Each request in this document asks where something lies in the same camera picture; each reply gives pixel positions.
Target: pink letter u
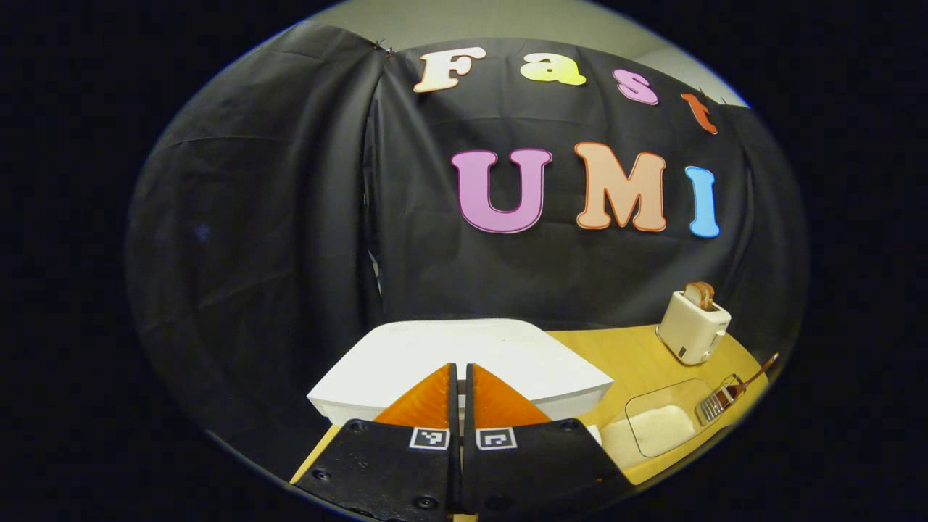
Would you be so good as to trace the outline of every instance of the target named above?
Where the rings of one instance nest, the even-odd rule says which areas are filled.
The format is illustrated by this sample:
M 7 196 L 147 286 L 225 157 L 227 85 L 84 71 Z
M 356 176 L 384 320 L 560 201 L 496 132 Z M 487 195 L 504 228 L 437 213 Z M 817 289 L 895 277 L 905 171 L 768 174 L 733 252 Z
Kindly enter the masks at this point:
M 495 153 L 467 150 L 451 158 L 451 164 L 458 168 L 461 214 L 480 230 L 512 234 L 530 228 L 541 217 L 545 165 L 551 163 L 551 153 L 541 149 L 518 149 L 509 158 L 519 165 L 522 180 L 522 200 L 509 212 L 499 211 L 490 203 L 490 167 L 496 164 Z

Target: foam letter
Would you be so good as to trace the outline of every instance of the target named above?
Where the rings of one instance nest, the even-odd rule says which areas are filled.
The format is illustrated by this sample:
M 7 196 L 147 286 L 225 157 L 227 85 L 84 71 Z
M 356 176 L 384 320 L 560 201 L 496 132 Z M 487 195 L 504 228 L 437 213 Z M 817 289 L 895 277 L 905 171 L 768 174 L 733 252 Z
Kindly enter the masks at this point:
M 690 231 L 701 238 L 714 238 L 719 232 L 712 194 L 715 176 L 704 168 L 693 166 L 687 167 L 686 173 L 693 182 L 693 200 L 696 202 L 696 218 L 690 223 Z
M 451 164 L 458 168 L 458 200 L 461 214 L 480 230 L 511 234 L 534 225 L 541 217 L 545 191 L 545 165 L 551 153 L 539 149 L 514 150 L 509 158 L 519 165 L 522 201 L 510 212 L 501 212 L 490 204 L 490 167 L 496 154 L 489 150 L 467 150 L 455 154 Z
M 458 79 L 451 77 L 451 71 L 463 76 L 470 72 L 471 58 L 481 59 L 485 56 L 486 51 L 482 47 L 467 47 L 465 49 L 451 49 L 450 51 L 424 54 L 419 58 L 425 62 L 422 81 L 417 83 L 412 90 L 424 93 L 450 89 L 458 84 Z
M 577 62 L 562 55 L 551 53 L 533 53 L 525 55 L 529 62 L 519 69 L 522 76 L 536 82 L 553 82 L 557 80 L 567 85 L 583 85 L 586 77 L 577 69 Z
M 626 177 L 622 165 L 612 149 L 601 143 L 582 141 L 574 151 L 586 163 L 586 209 L 577 216 L 581 228 L 607 228 L 612 220 L 606 213 L 606 197 L 619 227 L 631 217 L 635 204 L 635 228 L 647 232 L 660 232 L 667 227 L 664 219 L 664 191 L 662 175 L 664 158 L 650 152 L 641 152 Z
M 693 116 L 696 116 L 696 121 L 699 122 L 699 125 L 702 125 L 702 128 L 705 129 L 705 132 L 718 134 L 718 129 L 715 128 L 715 125 L 709 121 L 709 118 L 706 115 L 709 113 L 709 108 L 703 105 L 695 96 L 690 93 L 685 93 L 680 95 L 681 98 L 685 99 L 690 103 L 690 109 L 693 111 Z
M 612 77 L 619 83 L 619 90 L 626 98 L 648 105 L 657 105 L 657 95 L 648 88 L 650 83 L 644 79 L 644 76 L 616 69 L 612 72 Z

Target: black fabric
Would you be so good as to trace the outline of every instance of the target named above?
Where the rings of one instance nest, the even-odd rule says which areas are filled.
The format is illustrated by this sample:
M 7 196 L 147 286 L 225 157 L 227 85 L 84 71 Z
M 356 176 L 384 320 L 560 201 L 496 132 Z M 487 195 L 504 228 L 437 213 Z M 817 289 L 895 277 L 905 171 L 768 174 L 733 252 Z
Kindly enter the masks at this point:
M 480 46 L 457 86 L 418 94 L 419 57 Z M 577 62 L 585 85 L 531 81 L 523 57 L 548 52 Z M 612 71 L 642 74 L 660 102 L 626 98 Z M 709 108 L 717 135 L 705 132 L 680 97 Z M 660 322 L 670 294 L 710 281 L 732 314 L 729 331 L 757 357 L 792 346 L 807 285 L 807 238 L 798 188 L 772 138 L 745 108 L 714 103 L 648 67 L 598 51 L 551 42 L 474 39 L 409 49 L 392 57 L 371 105 L 365 147 L 377 227 L 369 239 L 380 263 L 385 320 L 511 317 L 544 329 L 625 327 Z M 586 170 L 580 141 L 608 145 L 631 171 L 643 151 L 662 156 L 661 232 L 613 220 L 579 228 Z M 520 200 L 516 149 L 549 150 L 544 207 L 526 231 L 495 234 L 464 220 L 451 157 L 491 150 L 491 201 Z M 719 236 L 690 232 L 693 193 L 684 169 L 715 174 Z
M 155 370 L 286 478 L 328 427 L 305 394 L 367 331 L 357 173 L 385 60 L 355 34 L 293 26 L 188 102 L 132 202 L 127 282 Z
M 467 46 L 487 57 L 458 86 L 413 92 L 419 56 Z M 573 58 L 586 84 L 522 77 L 532 52 Z M 620 68 L 644 75 L 660 104 L 623 96 L 612 78 Z M 716 136 L 693 118 L 687 92 L 711 111 Z M 610 146 L 627 172 L 643 151 L 666 160 L 664 231 L 577 226 L 579 141 Z M 553 154 L 539 222 L 515 234 L 474 228 L 458 207 L 451 156 L 496 152 L 491 198 L 506 209 L 519 202 L 509 161 L 519 148 Z M 716 238 L 690 232 L 689 165 L 715 174 Z M 219 73 L 155 145 L 130 211 L 127 282 L 152 366 L 180 405 L 289 479 L 329 425 L 305 394 L 385 321 L 634 326 L 658 322 L 671 292 L 703 280 L 756 357 L 787 349 L 807 281 L 799 202 L 750 110 L 626 59 L 516 39 L 389 56 L 304 22 Z

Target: yellow table surface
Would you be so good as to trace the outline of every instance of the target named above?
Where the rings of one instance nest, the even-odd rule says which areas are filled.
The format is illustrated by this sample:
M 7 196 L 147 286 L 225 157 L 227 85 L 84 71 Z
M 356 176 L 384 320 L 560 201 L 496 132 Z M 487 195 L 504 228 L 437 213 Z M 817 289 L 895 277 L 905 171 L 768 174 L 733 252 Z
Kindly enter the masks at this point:
M 696 366 L 686 366 L 657 338 L 655 326 L 548 332 L 615 381 L 596 408 L 577 417 L 580 421 L 586 425 L 595 424 L 601 430 L 607 423 L 625 416 L 625 404 L 633 397 L 693 378 L 702 379 L 715 389 L 733 373 L 747 379 L 760 370 L 757 360 L 731 335 L 722 338 L 709 360 Z M 765 387 L 767 376 L 762 374 L 734 405 L 695 437 L 663 455 L 623 468 L 622 472 L 636 485 L 656 476 L 694 451 L 718 430 L 737 422 L 757 401 Z M 291 484 L 303 476 L 340 428 L 333 425 L 319 440 L 290 480 Z M 455 515 L 455 520 L 473 520 L 468 516 Z

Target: white box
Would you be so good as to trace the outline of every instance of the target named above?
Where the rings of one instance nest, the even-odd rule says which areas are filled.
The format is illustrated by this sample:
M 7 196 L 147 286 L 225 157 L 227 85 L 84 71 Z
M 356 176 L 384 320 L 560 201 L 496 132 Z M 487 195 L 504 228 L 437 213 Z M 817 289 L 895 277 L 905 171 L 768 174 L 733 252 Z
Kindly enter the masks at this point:
M 448 362 L 467 379 L 477 363 L 552 420 L 593 409 L 612 378 L 554 337 L 521 320 L 418 320 L 370 331 L 319 381 L 307 398 L 335 425 L 373 420 L 416 383 Z M 459 415 L 464 390 L 458 389 Z
M 719 341 L 725 336 L 731 314 L 713 303 L 712 310 L 703 310 L 674 292 L 657 335 L 683 364 L 706 362 Z

